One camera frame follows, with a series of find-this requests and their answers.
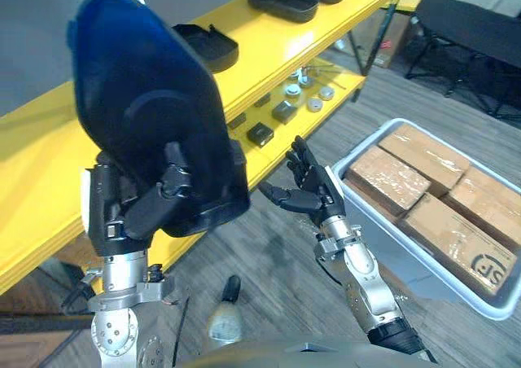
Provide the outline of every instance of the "floor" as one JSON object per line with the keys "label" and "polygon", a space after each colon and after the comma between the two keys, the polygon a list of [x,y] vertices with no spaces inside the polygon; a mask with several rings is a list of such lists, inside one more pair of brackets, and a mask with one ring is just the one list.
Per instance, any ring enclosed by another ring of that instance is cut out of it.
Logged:
{"label": "floor", "polygon": [[[325,56],[348,61],[338,53]],[[345,103],[310,137],[309,145],[319,162],[333,164],[396,117],[414,121],[521,185],[521,131],[381,68],[372,70],[358,102]],[[269,180],[292,184],[283,166]],[[313,261],[313,232],[305,217],[275,208],[254,191],[251,210],[206,234],[169,272],[177,284],[171,298],[190,295],[178,360],[200,353],[205,322],[231,274],[243,279],[238,305],[249,339],[314,333],[365,341],[346,307],[343,291]],[[406,296],[401,305],[444,366],[521,366],[520,306],[508,320],[493,322],[460,303]],[[155,326],[169,356],[181,310],[180,305],[164,304],[154,310],[160,313]],[[99,366],[88,331],[48,366],[70,365]]]}

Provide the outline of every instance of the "silver washer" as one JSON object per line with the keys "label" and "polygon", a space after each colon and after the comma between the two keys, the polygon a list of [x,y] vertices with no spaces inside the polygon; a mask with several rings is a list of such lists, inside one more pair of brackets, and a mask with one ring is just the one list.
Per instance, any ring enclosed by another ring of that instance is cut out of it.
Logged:
{"label": "silver washer", "polygon": [[296,98],[300,95],[300,93],[302,92],[302,90],[300,89],[299,85],[296,85],[296,84],[292,84],[292,85],[288,85],[286,87],[286,96],[289,97],[289,98]]}
{"label": "silver washer", "polygon": [[310,98],[308,99],[308,110],[310,112],[316,113],[322,110],[322,106],[324,103],[318,98]]}
{"label": "silver washer", "polygon": [[325,85],[318,92],[318,96],[323,101],[331,101],[333,99],[333,97],[335,96],[335,89],[333,87],[329,87],[328,85]]}
{"label": "silver washer", "polygon": [[139,368],[162,367],[164,360],[163,344],[158,336],[150,338],[139,351]]}

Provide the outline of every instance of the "black handle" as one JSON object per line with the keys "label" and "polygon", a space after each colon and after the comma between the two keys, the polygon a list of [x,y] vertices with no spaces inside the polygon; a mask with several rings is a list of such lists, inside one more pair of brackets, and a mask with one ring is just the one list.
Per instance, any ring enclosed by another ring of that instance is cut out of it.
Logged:
{"label": "black handle", "polygon": [[221,301],[229,301],[235,303],[239,298],[239,292],[241,291],[241,278],[233,275],[228,278],[228,282],[225,285],[225,289],[222,292]]}
{"label": "black handle", "polygon": [[403,318],[371,330],[367,338],[373,345],[406,354],[414,354],[423,350],[427,353],[431,362],[437,363],[432,353],[425,348],[416,330]]}

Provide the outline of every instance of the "black office chair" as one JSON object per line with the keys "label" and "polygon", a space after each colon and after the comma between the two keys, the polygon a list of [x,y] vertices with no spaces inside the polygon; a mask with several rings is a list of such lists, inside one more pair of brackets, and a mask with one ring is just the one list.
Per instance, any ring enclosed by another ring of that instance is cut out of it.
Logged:
{"label": "black office chair", "polygon": [[487,113],[498,116],[499,108],[512,87],[507,86],[507,92],[499,98],[496,107],[490,107],[469,81],[469,71],[476,59],[490,58],[498,62],[496,68],[509,73],[505,81],[512,81],[514,77],[511,73],[515,72],[512,68],[521,68],[521,20],[457,0],[422,0],[416,9],[416,16],[424,29],[427,44],[414,59],[405,78],[439,76],[439,73],[414,72],[414,69],[427,52],[459,46],[469,52],[469,58],[451,80],[445,96],[449,97],[458,85],[465,83],[481,107]]}

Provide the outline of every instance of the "robotic hand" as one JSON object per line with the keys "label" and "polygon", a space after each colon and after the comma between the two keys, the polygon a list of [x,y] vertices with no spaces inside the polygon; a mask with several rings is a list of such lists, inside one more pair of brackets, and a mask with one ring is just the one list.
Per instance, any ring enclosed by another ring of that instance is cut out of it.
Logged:
{"label": "robotic hand", "polygon": [[307,213],[320,229],[315,256],[329,265],[345,288],[349,308],[372,344],[436,362],[380,276],[378,262],[363,242],[361,227],[348,223],[342,191],[329,167],[317,162],[301,137],[296,137],[291,149],[286,153],[287,167],[299,189],[284,190],[262,182],[259,190],[282,209]]}

